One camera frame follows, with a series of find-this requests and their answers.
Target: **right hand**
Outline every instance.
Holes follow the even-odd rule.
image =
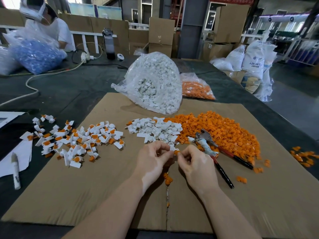
[[[199,197],[219,188],[214,161],[209,155],[199,151],[194,145],[189,145],[177,154],[177,159],[188,184]]]

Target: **red banner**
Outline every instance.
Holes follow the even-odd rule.
[[[239,5],[252,5],[254,0],[210,0],[213,2],[231,3]]]

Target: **workbench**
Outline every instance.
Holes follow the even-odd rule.
[[[137,56],[126,57],[122,62],[110,61],[107,60],[105,55],[102,55],[99,59],[91,60],[87,65],[83,64],[73,71],[59,75],[40,76],[30,82],[30,86],[39,89],[40,94],[14,101],[1,107],[0,110],[26,112],[12,123],[31,124],[34,117],[39,118],[41,114],[47,114],[56,117],[56,124],[59,126],[62,126],[66,120],[75,120],[76,127],[107,92],[115,92],[111,88],[111,84],[118,84],[119,81],[124,79],[127,70],[118,68],[118,65],[113,64],[120,64],[129,68],[135,59],[137,59]],[[216,102],[243,104],[288,151],[294,146],[300,146],[305,151],[319,153],[319,146],[315,140],[294,127],[289,121],[245,91],[241,85],[235,83],[210,63],[189,60],[174,60],[174,62],[180,72],[195,72],[199,78],[205,80],[210,85],[216,97]],[[62,64],[62,68],[74,66],[71,56]],[[33,92],[25,86],[25,82],[30,76],[0,77],[0,104]],[[46,165],[47,161],[48,159],[41,155],[41,148],[33,146],[32,161],[29,167],[20,172],[22,186],[20,190],[14,190],[12,176],[0,178],[1,217]],[[319,179],[318,163],[306,169]],[[60,238],[70,229],[71,227],[0,221],[0,238]],[[138,234],[138,238],[212,238],[212,235],[206,234],[129,230],[130,238],[136,238]]]

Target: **hand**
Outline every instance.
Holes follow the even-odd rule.
[[[177,161],[186,175],[188,184],[199,197],[218,188],[214,161],[209,155],[189,145],[177,154]]]
[[[143,194],[161,175],[163,166],[174,156],[170,146],[162,141],[155,141],[145,145],[138,153],[137,165],[133,176],[143,183]]]

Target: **gray floor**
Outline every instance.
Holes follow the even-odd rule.
[[[272,101],[266,104],[319,141],[319,77],[278,63],[270,69],[270,77],[274,79]]]

